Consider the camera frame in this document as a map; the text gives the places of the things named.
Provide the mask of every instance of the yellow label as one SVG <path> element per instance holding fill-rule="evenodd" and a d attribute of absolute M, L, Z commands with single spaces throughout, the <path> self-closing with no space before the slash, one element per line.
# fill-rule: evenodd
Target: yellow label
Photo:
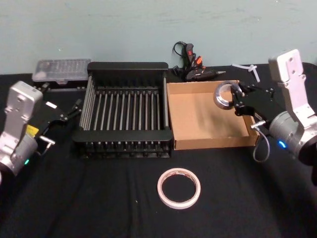
<path fill-rule="evenodd" d="M 28 133 L 30 136 L 35 137 L 36 133 L 39 132 L 39 129 L 36 127 L 33 127 L 31 125 L 27 125 L 26 127 L 26 133 Z"/>

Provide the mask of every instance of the cable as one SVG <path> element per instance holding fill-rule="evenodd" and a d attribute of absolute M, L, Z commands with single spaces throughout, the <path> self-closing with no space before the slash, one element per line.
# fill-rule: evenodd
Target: cable
<path fill-rule="evenodd" d="M 177 53 L 179 56 L 181 56 L 182 58 L 184 58 L 183 54 L 180 54 L 179 52 L 176 51 L 175 47 L 176 47 L 177 45 L 182 45 L 183 47 L 185 47 L 186 43 L 185 43 L 185 42 L 182 42 L 182 41 L 178 41 L 178 42 L 176 42 L 175 45 L 173 46 L 173 51 L 174 51 L 175 53 Z"/>
<path fill-rule="evenodd" d="M 271 148 L 270 148 L 270 145 L 269 145 L 269 141 L 268 141 L 268 139 L 267 139 L 267 136 L 264 135 L 264 133 L 263 133 L 258 127 L 255 127 L 254 129 L 255 129 L 258 133 L 260 133 L 261 136 L 265 139 L 266 145 L 267 145 L 267 154 L 266 154 L 266 157 L 265 157 L 264 160 L 257 160 L 257 159 L 256 159 L 256 151 L 257 151 L 257 149 L 258 149 L 258 147 L 259 147 L 259 144 L 260 144 L 260 141 L 259 141 L 259 142 L 257 143 L 257 145 L 255 146 L 254 150 L 253 150 L 253 159 L 254 159 L 256 162 L 258 162 L 258 163 L 263 163 L 263 162 L 265 162 L 265 161 L 269 158 Z"/>

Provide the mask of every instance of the blue led light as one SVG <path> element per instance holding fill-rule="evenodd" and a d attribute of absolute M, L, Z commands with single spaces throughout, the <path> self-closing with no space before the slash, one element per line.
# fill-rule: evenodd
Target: blue led light
<path fill-rule="evenodd" d="M 285 149 L 287 146 L 286 146 L 286 144 L 283 142 L 283 141 L 278 141 L 278 144 L 279 144 L 279 146 L 280 147 L 282 147 L 283 149 Z"/>

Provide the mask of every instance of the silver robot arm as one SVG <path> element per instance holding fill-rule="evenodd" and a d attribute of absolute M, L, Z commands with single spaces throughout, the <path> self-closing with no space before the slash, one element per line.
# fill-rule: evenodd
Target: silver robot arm
<path fill-rule="evenodd" d="M 317 143 L 317 116 L 308 103 L 303 64 L 298 50 L 269 59 L 273 81 L 282 88 L 286 112 L 270 124 L 269 132 L 283 141 L 303 163 L 313 165 Z"/>
<path fill-rule="evenodd" d="M 6 120 L 0 136 L 0 170 L 15 176 L 25 161 L 36 151 L 36 140 L 26 133 L 28 121 L 40 108 L 43 99 L 41 91 L 19 81 L 8 94 L 5 108 Z"/>

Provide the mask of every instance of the power cord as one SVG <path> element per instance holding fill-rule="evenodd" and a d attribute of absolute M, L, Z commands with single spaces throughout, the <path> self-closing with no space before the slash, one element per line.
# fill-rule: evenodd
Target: power cord
<path fill-rule="evenodd" d="M 258 160 L 256 159 L 256 151 L 259 147 L 259 144 L 260 144 L 260 141 L 257 143 L 257 145 L 255 146 L 254 150 L 253 150 L 253 159 L 258 162 L 258 163 L 263 163 L 265 161 L 268 160 L 269 158 L 269 155 L 270 155 L 270 152 L 271 152 L 271 148 L 270 148 L 270 145 L 269 145 L 269 141 L 267 139 L 267 136 L 264 135 L 264 133 L 256 126 L 254 127 L 254 130 L 256 130 L 258 133 L 260 133 L 260 135 L 264 138 L 264 140 L 266 141 L 266 145 L 267 145 L 267 153 L 266 153 L 266 157 L 264 158 L 264 160 Z"/>

